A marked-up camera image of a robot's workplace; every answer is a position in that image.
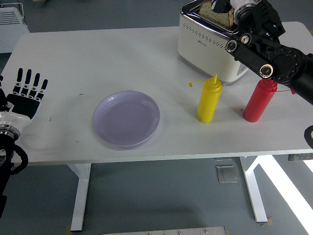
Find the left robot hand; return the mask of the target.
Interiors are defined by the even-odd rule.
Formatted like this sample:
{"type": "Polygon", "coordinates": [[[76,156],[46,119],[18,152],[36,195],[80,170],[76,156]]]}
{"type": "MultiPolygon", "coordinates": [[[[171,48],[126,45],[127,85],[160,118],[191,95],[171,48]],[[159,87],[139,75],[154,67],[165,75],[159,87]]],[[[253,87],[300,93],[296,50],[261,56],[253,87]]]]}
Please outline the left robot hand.
{"type": "Polygon", "coordinates": [[[30,84],[31,77],[31,69],[23,76],[23,69],[20,68],[13,91],[6,95],[3,89],[0,90],[1,125],[12,126],[21,132],[32,122],[44,97],[48,80],[43,80],[42,86],[39,87],[40,74],[35,75],[33,84],[30,84]]]}

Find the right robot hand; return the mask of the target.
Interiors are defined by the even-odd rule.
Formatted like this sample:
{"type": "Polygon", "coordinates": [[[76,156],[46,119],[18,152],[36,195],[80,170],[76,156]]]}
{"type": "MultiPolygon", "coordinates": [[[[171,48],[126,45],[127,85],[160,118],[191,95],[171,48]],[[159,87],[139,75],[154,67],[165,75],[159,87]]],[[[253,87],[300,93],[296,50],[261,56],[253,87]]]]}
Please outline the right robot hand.
{"type": "Polygon", "coordinates": [[[211,9],[215,13],[228,13],[232,8],[236,12],[241,8],[256,4],[256,0],[212,0],[211,9]]]}

